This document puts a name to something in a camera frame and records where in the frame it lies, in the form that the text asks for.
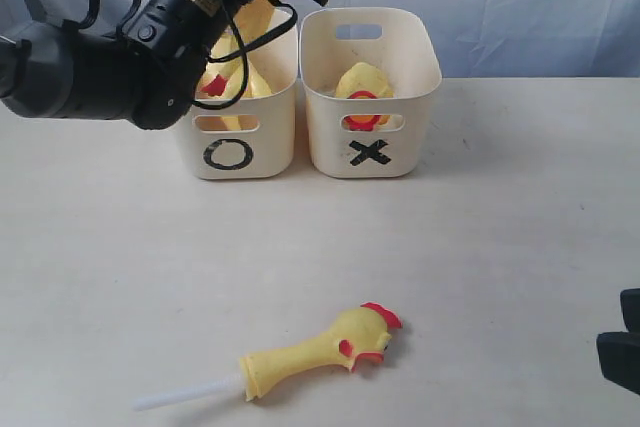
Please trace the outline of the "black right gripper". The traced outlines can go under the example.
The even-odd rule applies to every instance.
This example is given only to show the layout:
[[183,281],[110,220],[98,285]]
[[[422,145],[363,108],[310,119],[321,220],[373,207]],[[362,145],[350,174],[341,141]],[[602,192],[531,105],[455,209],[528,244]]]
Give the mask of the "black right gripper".
[[622,290],[620,306],[628,332],[605,332],[597,336],[599,365],[605,379],[639,394],[640,289]]

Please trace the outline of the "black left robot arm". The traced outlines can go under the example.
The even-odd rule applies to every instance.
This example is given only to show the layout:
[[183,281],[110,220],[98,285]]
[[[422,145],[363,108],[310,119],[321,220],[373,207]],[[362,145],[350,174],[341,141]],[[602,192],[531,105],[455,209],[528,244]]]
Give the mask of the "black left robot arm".
[[236,15],[251,1],[132,0],[104,35],[91,33],[101,0],[89,0],[79,21],[17,25],[1,38],[2,102],[24,118],[169,128],[196,104],[212,48],[226,31],[237,30]]

